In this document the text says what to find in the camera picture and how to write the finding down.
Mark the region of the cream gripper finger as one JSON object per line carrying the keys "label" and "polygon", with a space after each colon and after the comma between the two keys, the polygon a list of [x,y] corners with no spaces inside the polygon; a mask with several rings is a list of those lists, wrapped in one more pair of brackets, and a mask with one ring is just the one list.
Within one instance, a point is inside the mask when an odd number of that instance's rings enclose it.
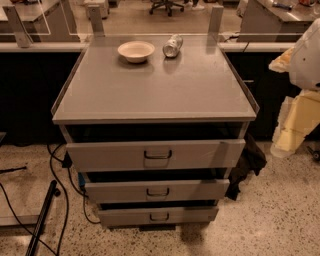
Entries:
{"label": "cream gripper finger", "polygon": [[271,154],[278,158],[293,155],[320,124],[320,92],[302,90],[283,101],[272,137]]}
{"label": "cream gripper finger", "polygon": [[288,72],[290,68],[291,56],[294,48],[291,47],[283,52],[276,59],[272,60],[269,64],[269,69],[274,72],[283,73]]}

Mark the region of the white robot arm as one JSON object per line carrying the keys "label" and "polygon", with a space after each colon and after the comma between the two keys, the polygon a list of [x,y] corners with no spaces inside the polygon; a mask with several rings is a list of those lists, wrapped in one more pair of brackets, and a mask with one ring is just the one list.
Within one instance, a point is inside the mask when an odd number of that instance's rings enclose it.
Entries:
{"label": "white robot arm", "polygon": [[278,73],[288,72],[290,83],[301,89],[283,101],[274,130],[271,154],[293,155],[320,124],[320,19],[316,19],[295,45],[269,64]]}

